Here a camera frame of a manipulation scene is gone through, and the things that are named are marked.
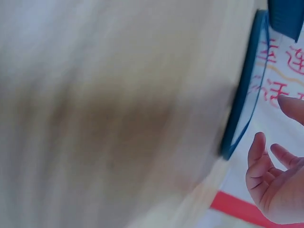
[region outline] red line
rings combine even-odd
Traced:
[[[255,205],[242,201],[241,199],[222,191],[217,193],[210,207],[230,216],[265,228],[304,228],[303,223],[290,225],[278,225],[273,223],[265,218]]]

